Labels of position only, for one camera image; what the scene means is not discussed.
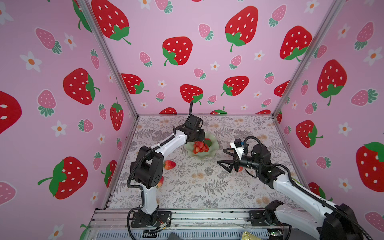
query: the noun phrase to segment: strawberry wallpaper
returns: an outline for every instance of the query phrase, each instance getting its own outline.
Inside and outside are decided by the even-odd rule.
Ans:
[[[77,1],[0,0],[0,239],[84,239],[133,117]]]
[[[280,123],[309,189],[384,238],[382,1],[348,1],[284,105]]]
[[[270,113],[333,2],[88,1],[139,114]]]

